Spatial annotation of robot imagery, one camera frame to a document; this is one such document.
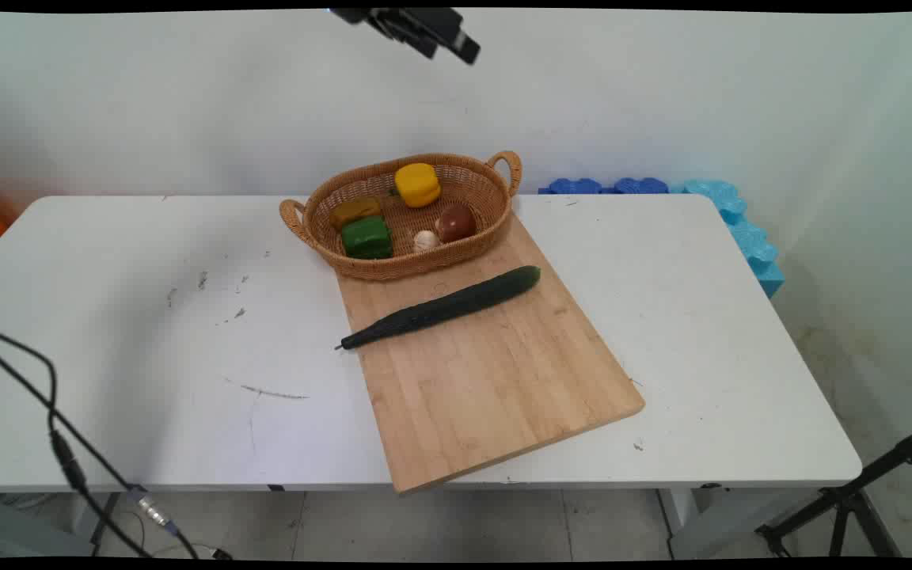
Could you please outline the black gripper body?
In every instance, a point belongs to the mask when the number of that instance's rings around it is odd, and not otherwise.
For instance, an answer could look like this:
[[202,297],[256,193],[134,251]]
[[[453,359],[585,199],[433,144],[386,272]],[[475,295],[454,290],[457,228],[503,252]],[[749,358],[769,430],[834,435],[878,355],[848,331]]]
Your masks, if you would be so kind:
[[349,25],[358,23],[380,25],[380,23],[393,21],[395,16],[392,8],[329,8],[329,12],[337,15]]

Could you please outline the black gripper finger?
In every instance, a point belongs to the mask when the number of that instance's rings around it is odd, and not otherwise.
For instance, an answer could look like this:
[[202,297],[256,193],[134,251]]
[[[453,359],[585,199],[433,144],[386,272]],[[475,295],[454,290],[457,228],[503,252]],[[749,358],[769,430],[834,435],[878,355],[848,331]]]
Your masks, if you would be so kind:
[[477,61],[481,47],[461,28],[463,17],[455,9],[399,9],[416,19],[428,35],[433,36],[438,48],[446,48],[461,62],[472,66]]
[[367,21],[387,39],[406,44],[428,60],[433,59],[438,50],[434,37],[403,11],[370,11]]

